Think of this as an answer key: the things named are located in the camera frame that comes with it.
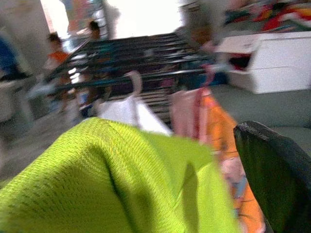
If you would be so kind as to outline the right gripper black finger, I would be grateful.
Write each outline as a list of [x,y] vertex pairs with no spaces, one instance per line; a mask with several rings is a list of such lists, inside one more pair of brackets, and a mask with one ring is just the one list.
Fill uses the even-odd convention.
[[276,233],[311,231],[311,158],[291,138],[246,121],[234,137],[247,180]]

